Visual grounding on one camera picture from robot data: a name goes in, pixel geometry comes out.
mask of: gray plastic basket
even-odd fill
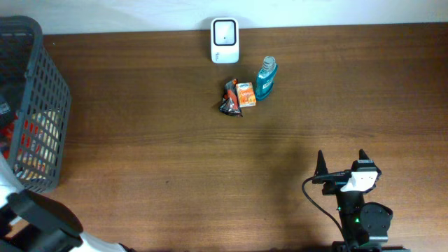
[[[13,132],[8,164],[26,189],[44,193],[57,186],[70,105],[39,24],[0,17],[0,130]]]

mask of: white wall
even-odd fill
[[[448,0],[0,0],[0,16],[28,15],[45,34],[448,21]]]

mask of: candy bag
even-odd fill
[[[238,83],[237,79],[229,81],[224,86],[223,104],[219,107],[219,111],[228,116],[242,117],[243,113],[238,104],[238,97],[236,95],[235,85]]]

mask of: blue bottle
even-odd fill
[[[274,87],[274,77],[279,66],[275,63],[272,56],[265,57],[263,66],[258,72],[257,83],[255,87],[255,97],[258,101],[264,100]]]

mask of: white robot part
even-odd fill
[[[23,185],[14,176],[3,155],[0,154],[0,208],[8,203],[6,199],[11,193],[23,190]]]
[[[377,180],[376,171],[353,171],[349,182],[341,188],[341,192],[369,190]]]
[[[71,252],[126,252],[121,245],[105,242],[86,232],[80,236],[83,244],[79,248],[73,248]]]

